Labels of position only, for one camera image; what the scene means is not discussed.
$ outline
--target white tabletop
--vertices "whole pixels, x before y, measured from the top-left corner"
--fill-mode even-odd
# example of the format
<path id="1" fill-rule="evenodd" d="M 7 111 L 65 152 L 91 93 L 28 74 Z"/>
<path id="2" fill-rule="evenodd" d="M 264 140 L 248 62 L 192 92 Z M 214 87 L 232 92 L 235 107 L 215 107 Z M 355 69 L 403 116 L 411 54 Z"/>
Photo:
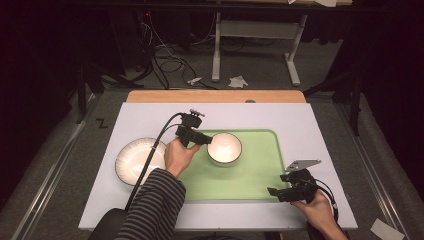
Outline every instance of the white tabletop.
<path id="1" fill-rule="evenodd" d="M 309 104 L 124 103 L 79 228 L 94 229 L 107 211 L 125 208 L 132 187 L 119 180 L 115 172 L 116 156 L 122 148 L 135 139 L 156 138 L 172 115 L 177 112 L 188 113 L 190 109 L 206 115 L 202 118 L 200 129 L 273 130 L 278 137 L 284 166 L 297 159 L 321 160 L 322 163 L 310 167 L 309 171 L 333 191 L 339 208 L 340 226 L 344 229 L 358 227 Z M 181 123 L 181 120 L 177 118 L 172 123 Z M 175 130 L 168 130 L 161 141 L 168 143 L 174 139 Z M 184 204 L 176 230 L 305 229 L 305 222 L 299 210 L 277 199 L 275 202 L 202 201 Z"/>

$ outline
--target metal rail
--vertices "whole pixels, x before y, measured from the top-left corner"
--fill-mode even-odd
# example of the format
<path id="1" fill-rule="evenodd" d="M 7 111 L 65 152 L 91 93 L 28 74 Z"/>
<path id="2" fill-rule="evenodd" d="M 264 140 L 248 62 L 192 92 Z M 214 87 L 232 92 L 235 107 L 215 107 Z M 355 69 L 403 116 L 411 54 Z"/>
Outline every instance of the metal rail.
<path id="1" fill-rule="evenodd" d="M 392 199 L 387 193 L 383 183 L 378 176 L 377 171 L 375 170 L 370 157 L 368 156 L 365 147 L 361 139 L 355 135 L 349 124 L 349 113 L 343 104 L 335 104 L 336 110 L 339 112 L 343 118 L 343 123 L 349 131 L 349 134 L 355 144 L 356 149 L 360 155 L 361 165 L 365 171 L 365 176 L 367 177 L 368 182 L 370 183 L 371 189 L 374 192 L 374 195 L 377 199 L 378 204 L 380 205 L 381 211 L 386 218 L 387 224 L 393 227 L 394 229 L 405 234 L 406 239 L 410 239 L 402 220 L 400 219 L 397 210 L 393 204 Z"/>
<path id="2" fill-rule="evenodd" d="M 34 200 L 28 208 L 25 216 L 22 218 L 21 223 L 13 234 L 12 240 L 31 238 L 32 232 L 37 226 L 37 223 L 40 220 L 44 209 L 49 203 L 49 200 L 53 195 L 54 190 L 56 189 L 56 186 L 59 183 L 63 172 L 66 169 L 66 165 L 69 161 L 69 154 L 73 149 L 79 134 L 85 126 L 87 117 L 90 116 L 90 113 L 93 111 L 95 105 L 98 103 L 98 100 L 99 98 L 94 97 L 94 94 L 91 95 L 89 99 L 89 109 L 87 111 L 85 119 L 83 119 L 80 124 L 75 126 L 72 136 L 69 138 L 69 140 L 63 147 L 62 152 L 60 153 L 57 161 L 50 168 L 50 171 L 44 179 L 44 182 L 42 183 L 41 187 L 39 188 L 37 195 L 34 197 Z"/>

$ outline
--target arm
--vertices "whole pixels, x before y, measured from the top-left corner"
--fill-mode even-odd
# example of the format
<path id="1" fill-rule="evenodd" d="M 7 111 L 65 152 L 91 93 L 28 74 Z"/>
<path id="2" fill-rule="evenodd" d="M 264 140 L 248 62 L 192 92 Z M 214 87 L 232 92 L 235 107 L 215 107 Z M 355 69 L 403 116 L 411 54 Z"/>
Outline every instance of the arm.
<path id="1" fill-rule="evenodd" d="M 186 149 L 178 139 L 165 150 L 166 170 L 155 169 L 134 198 L 115 239 L 171 239 L 184 204 L 185 187 L 177 180 L 200 145 Z"/>
<path id="2" fill-rule="evenodd" d="M 303 212 L 308 222 L 319 230 L 325 239 L 347 240 L 347 237 L 334 220 L 328 199 L 320 190 L 315 193 L 314 200 L 309 204 L 300 201 L 292 202 L 291 204 Z"/>

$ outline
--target green cutting board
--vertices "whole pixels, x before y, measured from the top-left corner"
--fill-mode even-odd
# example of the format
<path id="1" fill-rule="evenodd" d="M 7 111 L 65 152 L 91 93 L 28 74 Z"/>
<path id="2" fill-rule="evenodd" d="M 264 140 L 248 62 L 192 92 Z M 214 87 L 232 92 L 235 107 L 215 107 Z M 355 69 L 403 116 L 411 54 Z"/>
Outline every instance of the green cutting board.
<path id="1" fill-rule="evenodd" d="M 287 188 L 280 179 L 284 166 L 276 134 L 259 130 L 202 130 L 213 136 L 228 132 L 242 143 L 242 154 L 230 167 L 213 164 L 203 146 L 190 166 L 180 175 L 187 193 L 186 200 L 264 200 L 275 199 L 267 187 Z"/>

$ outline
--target striped shirt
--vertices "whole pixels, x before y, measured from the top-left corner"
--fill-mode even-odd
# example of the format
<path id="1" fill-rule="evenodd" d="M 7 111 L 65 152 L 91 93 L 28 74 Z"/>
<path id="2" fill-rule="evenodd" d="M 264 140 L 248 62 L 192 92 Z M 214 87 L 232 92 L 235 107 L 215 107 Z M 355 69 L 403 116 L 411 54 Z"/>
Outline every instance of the striped shirt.
<path id="1" fill-rule="evenodd" d="M 185 187 L 171 173 L 156 168 L 135 196 L 115 240 L 172 239 Z"/>

